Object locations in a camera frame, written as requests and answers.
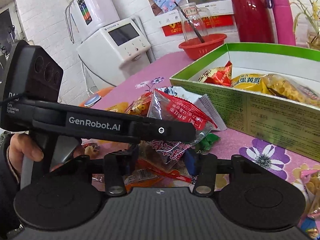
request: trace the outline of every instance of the display screen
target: display screen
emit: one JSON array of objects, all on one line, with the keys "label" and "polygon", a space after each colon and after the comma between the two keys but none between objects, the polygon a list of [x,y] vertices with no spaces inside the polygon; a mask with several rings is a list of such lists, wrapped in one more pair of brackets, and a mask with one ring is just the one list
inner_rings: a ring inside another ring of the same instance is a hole
[{"label": "display screen", "polygon": [[78,5],[82,13],[82,16],[85,20],[85,23],[88,25],[90,22],[92,22],[92,18],[90,16],[87,6],[85,5],[84,0],[78,0]]},{"label": "display screen", "polygon": [[131,25],[131,23],[123,25],[115,30],[112,30],[109,32],[109,34],[118,46],[139,36],[135,28]]}]

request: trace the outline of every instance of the open cardboard box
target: open cardboard box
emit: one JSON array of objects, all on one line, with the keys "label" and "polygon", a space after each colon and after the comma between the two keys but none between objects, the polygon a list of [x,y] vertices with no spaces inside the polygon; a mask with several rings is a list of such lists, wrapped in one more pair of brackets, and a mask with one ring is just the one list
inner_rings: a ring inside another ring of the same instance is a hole
[{"label": "open cardboard box", "polygon": [[227,127],[320,161],[320,108],[281,97],[197,82],[206,70],[233,64],[232,78],[279,73],[320,93],[320,51],[267,43],[226,43],[170,78],[208,94]]}]

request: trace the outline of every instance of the white flower pattern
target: white flower pattern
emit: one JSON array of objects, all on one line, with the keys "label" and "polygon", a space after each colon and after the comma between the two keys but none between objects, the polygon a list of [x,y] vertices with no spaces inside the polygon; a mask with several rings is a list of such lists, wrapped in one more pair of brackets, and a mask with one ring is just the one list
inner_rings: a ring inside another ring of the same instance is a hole
[{"label": "white flower pattern", "polygon": [[263,149],[262,153],[260,153],[255,147],[252,147],[252,149],[247,148],[246,153],[250,158],[254,159],[258,165],[262,166],[265,169],[271,168],[275,171],[281,170],[281,168],[276,166],[275,164],[284,165],[284,163],[280,160],[272,159],[272,156],[275,152],[275,147],[273,147],[272,144],[267,145]]}]

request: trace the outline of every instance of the table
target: table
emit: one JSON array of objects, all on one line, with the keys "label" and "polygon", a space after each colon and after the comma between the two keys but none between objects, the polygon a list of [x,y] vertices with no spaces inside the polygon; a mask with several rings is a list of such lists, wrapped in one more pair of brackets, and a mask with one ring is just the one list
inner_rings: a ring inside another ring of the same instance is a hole
[{"label": "table", "polygon": [[[130,104],[146,91],[170,86],[169,78],[191,62],[192,60],[184,52],[167,54],[114,88],[92,108],[104,110],[121,102]],[[293,183],[303,192],[301,170],[320,170],[320,163],[314,160],[239,131],[228,128],[215,134],[221,139],[210,152],[218,158],[230,159],[233,154],[241,154]],[[223,185],[226,180],[223,177],[220,179],[222,180],[220,184]]]}]

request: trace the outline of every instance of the human hand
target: human hand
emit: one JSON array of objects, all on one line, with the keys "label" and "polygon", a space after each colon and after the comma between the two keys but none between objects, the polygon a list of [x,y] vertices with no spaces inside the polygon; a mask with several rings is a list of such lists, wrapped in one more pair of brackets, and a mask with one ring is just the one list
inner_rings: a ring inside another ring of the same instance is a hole
[{"label": "human hand", "polygon": [[[79,146],[73,153],[73,157],[84,154],[84,149]],[[25,133],[16,133],[11,137],[9,147],[9,161],[18,175],[21,175],[23,156],[27,156],[30,160],[40,162],[43,159],[43,152],[39,146]]]}]

